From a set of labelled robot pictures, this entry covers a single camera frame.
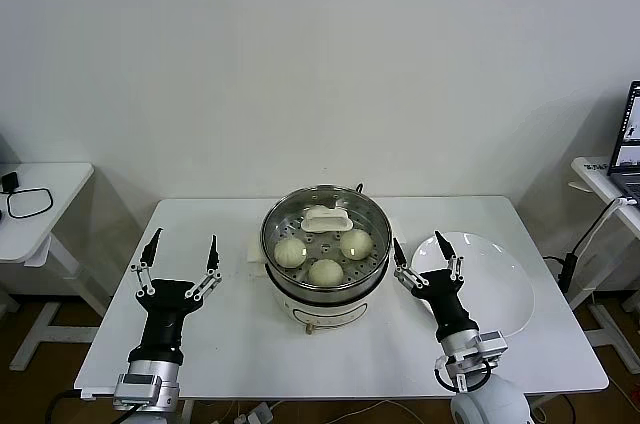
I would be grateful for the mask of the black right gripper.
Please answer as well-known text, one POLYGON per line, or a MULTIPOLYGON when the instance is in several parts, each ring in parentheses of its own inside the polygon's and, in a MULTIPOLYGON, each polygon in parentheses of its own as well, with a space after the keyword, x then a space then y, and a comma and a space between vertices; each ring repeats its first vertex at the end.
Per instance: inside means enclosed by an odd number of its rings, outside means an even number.
POLYGON ((468 330, 478 331, 479 327, 458 298, 458 291, 464 281, 464 258, 457 255, 453 245, 438 230, 435 231, 435 237, 447 262, 447 269, 424 272, 420 276, 408 264, 402 246, 396 238, 393 238, 393 259, 396 266, 395 278, 414 297, 429 304, 437 323, 436 339, 441 343, 453 334, 468 330))

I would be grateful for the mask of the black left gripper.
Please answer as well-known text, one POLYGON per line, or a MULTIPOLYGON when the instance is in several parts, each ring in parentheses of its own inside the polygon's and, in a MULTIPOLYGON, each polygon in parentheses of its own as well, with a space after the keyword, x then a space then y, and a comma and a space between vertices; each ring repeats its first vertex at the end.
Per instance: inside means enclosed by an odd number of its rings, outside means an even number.
POLYGON ((154 264, 162 228, 158 228, 143 247, 137 263, 129 266, 136 276, 136 300, 147 312, 140 344, 128 356, 128 362, 163 361, 182 364, 180 349, 182 328, 187 315, 199 310, 211 292, 221 283, 217 236, 211 238, 204 275, 194 284, 190 281, 153 279, 154 264))

